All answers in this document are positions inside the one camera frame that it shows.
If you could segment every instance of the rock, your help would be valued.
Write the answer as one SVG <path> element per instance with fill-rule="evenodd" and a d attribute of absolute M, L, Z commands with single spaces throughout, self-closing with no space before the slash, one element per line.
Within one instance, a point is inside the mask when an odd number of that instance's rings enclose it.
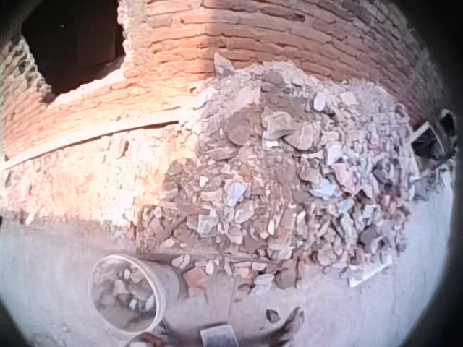
<path fill-rule="evenodd" d="M 219 147 L 214 150 L 209 150 L 205 154 L 212 160 L 220 161 L 233 158 L 238 151 L 235 147 Z"/>
<path fill-rule="evenodd" d="M 202 90 L 197 96 L 194 102 L 193 107 L 195 109 L 202 108 L 211 98 L 212 95 L 217 93 L 217 89 L 213 87 L 207 87 L 206 89 Z"/>
<path fill-rule="evenodd" d="M 128 294 L 125 283 L 123 280 L 115 280 L 113 283 L 113 296 Z"/>
<path fill-rule="evenodd" d="M 296 218 L 296 234 L 299 236 L 307 235 L 307 224 L 305 223 L 305 211 L 299 212 Z"/>
<path fill-rule="evenodd" d="M 252 269 L 256 271 L 264 271 L 267 267 L 267 264 L 264 262 L 254 262 L 252 264 Z"/>
<path fill-rule="evenodd" d="M 174 258 L 172 261 L 171 261 L 171 264 L 172 266 L 174 267 L 180 267 L 180 265 L 183 263 L 183 255 L 177 257 L 177 258 Z"/>
<path fill-rule="evenodd" d="M 199 215 L 197 218 L 197 232 L 201 236 L 208 236 L 212 229 L 218 224 L 218 216 L 216 210 L 209 211 L 209 215 Z"/>
<path fill-rule="evenodd" d="M 129 269 L 128 267 L 127 267 L 127 268 L 125 268 L 125 269 L 124 269 L 124 275 L 122 276 L 122 277 L 123 277 L 123 279 L 125 279 L 125 280 L 129 280 L 129 278 L 130 278 L 130 275 L 131 275 L 131 271 L 130 271 L 130 269 Z"/>
<path fill-rule="evenodd" d="M 179 192 L 179 187 L 175 182 L 164 182 L 162 185 L 163 198 L 164 199 L 173 199 Z"/>
<path fill-rule="evenodd" d="M 155 304 L 155 302 L 154 302 L 154 295 L 151 294 L 150 297 L 146 300 L 146 303 L 145 303 L 145 312 L 149 312 L 149 311 L 155 309 L 154 304 Z"/>
<path fill-rule="evenodd" d="M 337 142 L 339 140 L 338 132 L 321 132 L 320 146 L 324 146 L 330 142 Z"/>
<path fill-rule="evenodd" d="M 339 142 L 331 142 L 325 147 L 325 163 L 333 165 L 342 157 L 342 144 Z"/>
<path fill-rule="evenodd" d="M 337 186 L 335 184 L 331 184 L 328 179 L 322 179 L 320 185 L 312 189 L 310 192 L 316 197 L 328 199 L 334 195 L 336 187 Z"/>
<path fill-rule="evenodd" d="M 232 62 L 221 56 L 218 52 L 214 53 L 214 67 L 219 78 L 230 76 L 235 72 Z"/>
<path fill-rule="evenodd" d="M 208 261 L 208 264 L 205 266 L 205 273 L 212 275 L 214 273 L 214 263 L 212 260 Z"/>
<path fill-rule="evenodd" d="M 246 220 L 251 219 L 254 215 L 254 202 L 251 200 L 246 200 L 241 202 L 237 206 L 237 211 L 234 215 L 235 223 L 241 224 L 244 223 Z"/>
<path fill-rule="evenodd" d="M 357 97 L 353 92 L 342 93 L 339 97 L 341 98 L 341 101 L 347 106 L 358 105 Z"/>
<path fill-rule="evenodd" d="M 243 233 L 240 228 L 233 226 L 230 228 L 229 232 L 226 234 L 226 237 L 230 239 L 234 244 L 241 244 L 243 242 Z"/>
<path fill-rule="evenodd" d="M 267 232 L 269 235 L 275 235 L 275 220 L 270 219 L 267 226 Z"/>
<path fill-rule="evenodd" d="M 296 269 L 283 269 L 278 271 L 275 276 L 276 285 L 281 289 L 296 286 Z"/>
<path fill-rule="evenodd" d="M 244 184 L 239 182 L 232 182 L 225 192 L 225 204 L 229 207 L 234 207 L 239 201 L 242 200 L 246 192 Z"/>
<path fill-rule="evenodd" d="M 316 130 L 310 124 L 304 123 L 295 132 L 285 136 L 284 140 L 297 150 L 309 150 L 315 133 Z"/>
<path fill-rule="evenodd" d="M 360 234 L 360 242 L 365 246 L 370 246 L 371 242 L 378 236 L 378 229 L 376 226 L 369 226 Z"/>
<path fill-rule="evenodd" d="M 213 192 L 201 192 L 201 200 L 209 201 L 216 205 L 222 201 L 223 195 L 224 190 L 222 188 L 214 190 Z"/>
<path fill-rule="evenodd" d="M 379 168 L 376 168 L 373 170 L 373 175 L 375 175 L 375 178 L 382 184 L 387 184 L 389 183 L 389 179 L 387 178 L 386 173 L 383 170 L 380 170 Z"/>
<path fill-rule="evenodd" d="M 189 288 L 205 289 L 208 282 L 208 275 L 201 267 L 194 267 L 183 274 L 183 278 Z"/>
<path fill-rule="evenodd" d="M 304 78 L 302 78 L 302 76 L 299 76 L 298 74 L 296 74 L 295 76 L 293 76 L 291 82 L 296 87 L 302 87 L 304 85 Z"/>
<path fill-rule="evenodd" d="M 262 138 L 265 140 L 277 140 L 297 130 L 297 126 L 292 120 L 291 115 L 281 111 L 274 112 L 270 116 L 263 118 L 262 125 L 266 128 L 262 135 Z"/>
<path fill-rule="evenodd" d="M 199 182 L 199 185 L 201 188 L 203 188 L 205 186 L 206 183 L 208 183 L 209 179 L 205 176 L 201 176 L 200 177 L 200 182 Z"/>
<path fill-rule="evenodd" d="M 229 140 L 235 145 L 244 146 L 251 135 L 251 128 L 245 125 L 237 125 L 230 129 L 227 135 Z"/>
<path fill-rule="evenodd" d="M 146 301 L 153 294 L 150 284 L 147 280 L 143 280 L 139 283 L 131 282 L 129 284 L 129 292 L 138 300 Z"/>
<path fill-rule="evenodd" d="M 333 164 L 331 165 L 334 176 L 336 180 L 341 185 L 345 192 L 353 193 L 355 190 L 354 180 L 352 178 L 349 169 L 347 168 L 347 164 L 340 163 L 340 164 Z"/>
<path fill-rule="evenodd" d="M 266 317 L 267 317 L 267 320 L 271 323 L 271 324 L 275 324 L 277 322 L 280 321 L 280 315 L 278 314 L 277 311 L 273 310 L 273 309 L 268 309 L 266 311 Z"/>
<path fill-rule="evenodd" d="M 137 299 L 130 300 L 129 307 L 132 311 L 135 311 L 137 309 L 137 305 L 138 305 Z"/>
<path fill-rule="evenodd" d="M 326 96 L 322 92 L 315 94 L 313 98 L 313 110 L 321 112 L 325 109 L 326 106 Z"/>
<path fill-rule="evenodd" d="M 303 181 L 319 185 L 321 183 L 321 173 L 319 168 L 312 168 L 307 161 L 302 161 L 297 172 L 299 178 Z"/>
<path fill-rule="evenodd" d="M 190 263 L 190 255 L 186 254 L 185 256 L 183 256 L 183 262 L 179 266 L 180 270 L 185 269 L 189 263 Z"/>

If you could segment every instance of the rubble in bucket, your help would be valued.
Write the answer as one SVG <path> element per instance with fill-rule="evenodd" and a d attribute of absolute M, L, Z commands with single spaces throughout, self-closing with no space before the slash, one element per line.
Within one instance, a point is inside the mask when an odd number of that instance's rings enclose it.
<path fill-rule="evenodd" d="M 156 298 L 138 267 L 107 260 L 95 269 L 91 285 L 96 309 L 120 330 L 143 331 L 153 321 Z"/>
<path fill-rule="evenodd" d="M 303 260 L 341 273 L 404 251 L 416 163 L 403 106 L 373 83 L 321 82 L 286 62 L 234 70 L 216 57 L 216 72 L 179 128 L 196 158 L 173 162 L 140 214 L 142 252 L 154 238 L 247 256 L 235 275 L 259 292 L 293 286 Z"/>

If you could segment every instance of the dark hole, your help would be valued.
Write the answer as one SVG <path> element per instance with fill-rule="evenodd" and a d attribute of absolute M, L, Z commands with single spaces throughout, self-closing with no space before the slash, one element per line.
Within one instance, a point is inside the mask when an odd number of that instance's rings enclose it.
<path fill-rule="evenodd" d="M 45 0 L 22 26 L 55 95 L 105 77 L 124 57 L 117 0 Z"/>

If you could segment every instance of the crumbling wall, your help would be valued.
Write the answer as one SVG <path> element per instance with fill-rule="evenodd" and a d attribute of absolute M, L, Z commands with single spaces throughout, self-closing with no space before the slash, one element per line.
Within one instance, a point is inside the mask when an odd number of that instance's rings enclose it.
<path fill-rule="evenodd" d="M 91 125 L 180 106 L 192 82 L 213 74 L 216 51 L 239 68 L 292 60 L 323 80 L 371 80 L 407 106 L 415 125 L 445 103 L 440 74 L 389 0 L 121 0 L 119 22 L 127 56 L 114 80 L 51 103 L 33 87 L 24 89 L 34 95 L 27 100 L 10 87 L 27 72 L 15 51 L 3 48 L 9 63 L 1 69 L 1 136 L 8 156 Z"/>

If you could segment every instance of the dusty ground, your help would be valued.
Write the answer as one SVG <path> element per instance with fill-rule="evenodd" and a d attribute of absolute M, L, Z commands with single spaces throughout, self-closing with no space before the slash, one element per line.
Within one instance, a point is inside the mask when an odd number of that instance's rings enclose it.
<path fill-rule="evenodd" d="M 301 305 L 305 325 L 297 346 L 397 346 L 429 302 L 446 259 L 451 214 L 446 184 L 428 202 L 412 205 L 404 233 L 409 248 L 394 266 L 360 287 L 309 267 L 302 289 L 273 288 L 266 297 L 243 296 L 233 282 L 217 275 L 207 296 L 180 299 L 166 315 L 172 329 L 199 338 L 201 327 L 229 322 L 245 340 L 274 329 L 267 308 L 284 319 Z M 1 226 L 0 292 L 7 309 L 35 346 L 121 346 L 123 336 L 106 327 L 92 308 L 88 274 L 110 252 L 123 251 L 109 234 L 86 233 L 79 226 L 50 230 L 4 220 Z M 125 243 L 125 249 L 133 249 Z"/>

